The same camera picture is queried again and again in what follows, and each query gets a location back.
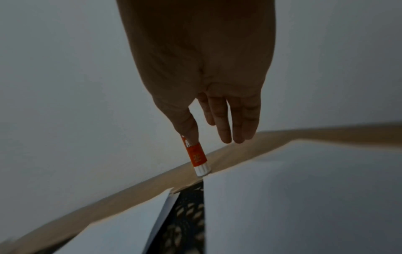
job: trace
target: glue stick label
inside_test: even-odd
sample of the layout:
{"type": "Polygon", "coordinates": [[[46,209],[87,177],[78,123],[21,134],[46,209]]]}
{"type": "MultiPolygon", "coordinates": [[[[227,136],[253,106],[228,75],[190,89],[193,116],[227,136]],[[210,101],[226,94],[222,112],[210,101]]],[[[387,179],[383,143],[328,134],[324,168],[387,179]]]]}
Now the glue stick label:
{"type": "Polygon", "coordinates": [[[187,153],[190,157],[193,167],[200,166],[207,161],[204,151],[202,150],[200,142],[198,142],[195,145],[192,145],[192,144],[190,144],[189,141],[187,141],[187,139],[185,137],[181,136],[181,139],[183,140],[183,143],[186,147],[187,153]]]}

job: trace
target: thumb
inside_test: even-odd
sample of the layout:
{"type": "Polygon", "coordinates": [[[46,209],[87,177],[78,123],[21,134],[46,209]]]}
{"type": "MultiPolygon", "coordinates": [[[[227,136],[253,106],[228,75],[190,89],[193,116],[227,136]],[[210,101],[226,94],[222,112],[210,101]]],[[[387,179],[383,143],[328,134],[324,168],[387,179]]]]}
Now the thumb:
{"type": "Polygon", "coordinates": [[[184,136],[190,144],[198,143],[198,125],[188,108],[176,108],[155,99],[154,102],[180,135],[184,136]]]}

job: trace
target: orange glue stick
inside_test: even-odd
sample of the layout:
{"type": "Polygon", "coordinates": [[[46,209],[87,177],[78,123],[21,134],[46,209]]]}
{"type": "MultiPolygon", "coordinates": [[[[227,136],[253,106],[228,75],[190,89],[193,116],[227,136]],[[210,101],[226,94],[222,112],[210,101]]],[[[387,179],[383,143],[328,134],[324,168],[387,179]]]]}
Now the orange glue stick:
{"type": "Polygon", "coordinates": [[[181,136],[184,146],[186,147],[188,156],[190,157],[191,163],[193,164],[194,170],[198,177],[202,177],[211,172],[211,168],[208,165],[207,159],[205,157],[204,151],[202,150],[200,142],[195,145],[190,144],[189,141],[183,136],[181,136]]]}

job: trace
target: white wall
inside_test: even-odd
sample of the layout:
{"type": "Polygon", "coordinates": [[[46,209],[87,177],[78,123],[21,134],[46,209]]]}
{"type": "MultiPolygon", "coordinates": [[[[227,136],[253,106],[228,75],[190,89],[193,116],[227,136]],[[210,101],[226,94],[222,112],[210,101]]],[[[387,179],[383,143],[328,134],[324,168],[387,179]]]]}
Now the white wall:
{"type": "MultiPolygon", "coordinates": [[[[401,10],[277,1],[259,130],[402,121],[401,10]]],[[[113,0],[3,0],[0,36],[0,241],[188,161],[113,0]]],[[[222,147],[191,110],[204,150],[222,147]]]]}

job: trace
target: wooden table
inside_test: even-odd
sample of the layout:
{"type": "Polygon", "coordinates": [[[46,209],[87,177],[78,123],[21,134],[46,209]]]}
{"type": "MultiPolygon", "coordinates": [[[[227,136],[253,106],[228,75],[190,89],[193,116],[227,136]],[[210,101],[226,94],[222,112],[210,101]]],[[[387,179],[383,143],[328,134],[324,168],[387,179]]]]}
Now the wooden table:
{"type": "MultiPolygon", "coordinates": [[[[270,152],[296,139],[338,142],[352,145],[402,146],[402,123],[378,126],[259,132],[253,140],[231,144],[207,155],[212,172],[270,152]]],[[[127,188],[94,204],[85,206],[19,238],[15,253],[30,254],[73,237],[91,222],[140,204],[165,189],[174,191],[192,185],[198,178],[190,163],[181,165],[145,182],[127,188]]]]}

